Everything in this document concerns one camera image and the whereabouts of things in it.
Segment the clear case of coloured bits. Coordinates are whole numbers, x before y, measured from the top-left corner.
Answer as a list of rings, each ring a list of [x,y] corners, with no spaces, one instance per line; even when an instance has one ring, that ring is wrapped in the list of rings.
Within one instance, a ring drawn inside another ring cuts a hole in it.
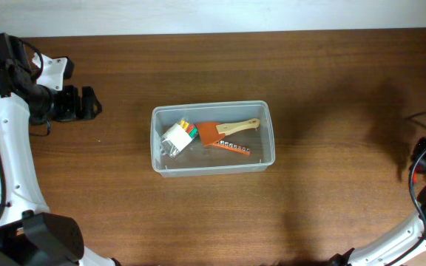
[[[161,154],[174,158],[179,155],[196,137],[196,125],[185,117],[176,121],[160,138]]]

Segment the clear plastic container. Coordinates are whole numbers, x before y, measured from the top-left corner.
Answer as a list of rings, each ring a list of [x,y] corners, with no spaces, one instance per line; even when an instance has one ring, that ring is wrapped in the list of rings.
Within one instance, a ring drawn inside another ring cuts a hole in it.
[[[258,118],[257,129],[247,129],[225,137],[225,141],[250,149],[249,156],[214,146],[204,146],[196,137],[178,156],[161,154],[160,138],[182,117],[199,122],[236,123]],[[152,112],[151,160],[162,177],[189,177],[264,171],[276,159],[274,130],[268,105],[263,100],[195,103],[159,106]]]

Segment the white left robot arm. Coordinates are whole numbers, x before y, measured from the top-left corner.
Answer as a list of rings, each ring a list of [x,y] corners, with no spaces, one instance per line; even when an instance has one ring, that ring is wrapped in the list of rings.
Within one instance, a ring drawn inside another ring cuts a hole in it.
[[[84,244],[77,222],[52,214],[38,185],[30,127],[91,120],[102,111],[94,90],[64,84],[68,57],[49,58],[0,33],[0,265],[115,265]]]

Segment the orange socket rail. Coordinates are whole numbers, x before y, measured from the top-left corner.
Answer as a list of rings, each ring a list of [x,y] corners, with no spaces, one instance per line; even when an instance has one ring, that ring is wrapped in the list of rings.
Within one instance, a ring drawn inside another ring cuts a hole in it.
[[[241,146],[235,143],[230,143],[228,141],[225,140],[219,140],[215,143],[212,143],[212,146],[217,147],[217,148],[222,148],[228,151],[234,151],[237,152],[239,154],[243,154],[246,156],[249,156],[251,151],[249,148],[245,147],[245,146]]]

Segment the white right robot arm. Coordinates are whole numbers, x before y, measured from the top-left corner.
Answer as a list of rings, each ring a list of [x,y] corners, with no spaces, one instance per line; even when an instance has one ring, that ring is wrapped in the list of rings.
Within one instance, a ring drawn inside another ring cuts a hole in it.
[[[415,193],[416,172],[426,155],[426,147],[416,155],[408,175],[408,190],[415,211],[402,223],[372,243],[335,254],[328,265],[402,265],[426,251],[426,186]]]

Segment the red handled pliers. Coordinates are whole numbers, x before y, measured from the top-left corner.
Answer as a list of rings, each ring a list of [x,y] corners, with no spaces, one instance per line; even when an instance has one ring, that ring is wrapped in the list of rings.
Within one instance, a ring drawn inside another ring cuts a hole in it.
[[[414,173],[413,173],[412,183],[413,183],[414,185],[417,183],[417,173],[416,173],[416,172],[414,172]]]

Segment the red scraper with wooden handle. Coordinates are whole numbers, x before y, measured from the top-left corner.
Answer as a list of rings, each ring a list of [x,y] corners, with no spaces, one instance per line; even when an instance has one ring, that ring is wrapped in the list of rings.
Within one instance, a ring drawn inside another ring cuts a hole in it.
[[[209,146],[231,134],[247,129],[257,129],[260,125],[258,118],[236,123],[200,122],[196,124],[200,140],[204,146]]]

